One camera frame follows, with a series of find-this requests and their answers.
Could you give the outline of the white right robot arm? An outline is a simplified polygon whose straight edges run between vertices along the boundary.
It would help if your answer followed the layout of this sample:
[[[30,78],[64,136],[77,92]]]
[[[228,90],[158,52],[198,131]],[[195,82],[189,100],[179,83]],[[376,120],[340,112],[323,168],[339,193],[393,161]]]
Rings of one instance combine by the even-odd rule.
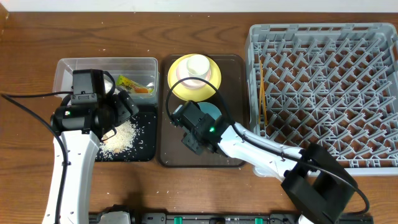
[[[318,144],[311,143],[307,149],[279,145],[208,114],[177,122],[187,132],[183,143],[195,153],[207,148],[252,164],[258,176],[269,172],[279,179],[302,213],[298,223],[338,223],[358,189],[352,176]]]

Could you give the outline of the wooden chopstick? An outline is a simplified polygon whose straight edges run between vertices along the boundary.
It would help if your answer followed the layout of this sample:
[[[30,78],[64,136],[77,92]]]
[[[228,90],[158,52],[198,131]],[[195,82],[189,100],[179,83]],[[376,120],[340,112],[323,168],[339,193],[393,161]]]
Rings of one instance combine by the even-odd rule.
[[[263,94],[263,85],[264,85],[264,81],[263,81],[263,69],[262,69],[262,60],[260,59],[259,61],[259,69],[260,69],[260,83],[259,83],[259,118],[258,118],[258,122],[259,124],[261,123],[261,114],[262,114],[262,94]]]
[[[261,102],[262,102],[262,112],[264,117],[264,126],[266,127],[268,125],[268,121],[267,121],[267,108],[266,108],[264,83],[261,83]]]

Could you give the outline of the yellow plate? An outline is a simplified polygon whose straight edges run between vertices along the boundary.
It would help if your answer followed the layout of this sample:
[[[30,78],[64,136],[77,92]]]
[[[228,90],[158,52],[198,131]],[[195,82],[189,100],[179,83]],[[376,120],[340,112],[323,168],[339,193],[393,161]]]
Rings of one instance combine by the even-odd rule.
[[[178,81],[176,76],[176,70],[178,64],[183,59],[189,58],[192,55],[195,54],[188,54],[181,56],[171,65],[167,74],[167,83],[170,88],[172,88],[172,86]],[[210,82],[216,89],[218,89],[221,85],[221,70],[213,59],[209,58],[208,56],[206,57],[210,61],[210,70],[211,70],[211,77],[208,80],[208,82]],[[203,87],[199,89],[190,89],[183,86],[182,83],[180,83],[172,90],[172,92],[175,96],[185,101],[188,100],[205,101],[215,94],[214,89],[212,89],[212,87],[207,85],[206,83]]]

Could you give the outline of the cream cup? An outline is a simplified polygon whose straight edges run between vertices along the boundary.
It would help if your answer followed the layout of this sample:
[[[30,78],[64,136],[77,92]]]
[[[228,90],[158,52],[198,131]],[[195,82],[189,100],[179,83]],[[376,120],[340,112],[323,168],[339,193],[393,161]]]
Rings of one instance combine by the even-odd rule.
[[[210,70],[210,61],[204,55],[195,54],[187,59],[186,66],[191,77],[205,78]]]

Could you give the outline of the light blue bowl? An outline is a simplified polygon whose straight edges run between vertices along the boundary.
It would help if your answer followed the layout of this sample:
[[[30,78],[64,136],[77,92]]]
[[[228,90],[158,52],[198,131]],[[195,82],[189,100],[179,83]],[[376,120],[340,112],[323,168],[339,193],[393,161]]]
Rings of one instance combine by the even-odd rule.
[[[221,111],[212,103],[199,102],[198,106],[203,113],[209,114],[214,120],[221,116]]]

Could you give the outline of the pink bowl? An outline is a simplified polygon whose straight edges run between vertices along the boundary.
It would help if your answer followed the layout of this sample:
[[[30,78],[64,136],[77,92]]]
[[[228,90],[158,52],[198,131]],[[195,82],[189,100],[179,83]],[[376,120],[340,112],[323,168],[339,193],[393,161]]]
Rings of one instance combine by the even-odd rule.
[[[187,66],[186,66],[187,59],[188,58],[183,59],[177,66],[177,70],[176,70],[177,80],[191,77],[187,71]],[[209,72],[207,73],[205,78],[200,78],[200,77],[199,78],[208,81],[210,79],[210,77],[211,77],[211,70],[209,70]],[[190,89],[199,89],[199,88],[203,87],[205,85],[205,83],[200,80],[189,79],[189,80],[183,81],[182,85],[187,88],[190,88]]]

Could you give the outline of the yellow snack wrapper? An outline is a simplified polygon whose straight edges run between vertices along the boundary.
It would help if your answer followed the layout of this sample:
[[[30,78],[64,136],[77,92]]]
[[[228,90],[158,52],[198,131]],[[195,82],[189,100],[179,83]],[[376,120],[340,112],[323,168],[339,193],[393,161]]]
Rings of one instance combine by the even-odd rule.
[[[116,80],[116,85],[130,93],[149,94],[154,91],[154,88],[152,88],[151,86],[141,85],[140,83],[137,83],[122,75],[118,76],[118,79]]]

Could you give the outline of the pile of rice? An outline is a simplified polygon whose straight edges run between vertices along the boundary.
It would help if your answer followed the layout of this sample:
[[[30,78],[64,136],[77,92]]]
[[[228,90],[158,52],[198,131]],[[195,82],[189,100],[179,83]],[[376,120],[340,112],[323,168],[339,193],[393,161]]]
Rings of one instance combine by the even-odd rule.
[[[131,121],[116,127],[116,135],[109,131],[104,135],[96,156],[97,161],[131,161],[137,159],[138,151],[143,149],[144,128]]]

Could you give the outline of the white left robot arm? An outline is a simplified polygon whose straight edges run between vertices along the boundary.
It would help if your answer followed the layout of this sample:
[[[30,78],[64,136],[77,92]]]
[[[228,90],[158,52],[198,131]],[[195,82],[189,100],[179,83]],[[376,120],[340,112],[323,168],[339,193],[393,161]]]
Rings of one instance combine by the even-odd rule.
[[[54,167],[44,223],[88,223],[92,173],[103,136],[136,115],[126,91],[102,100],[73,95],[51,117]]]

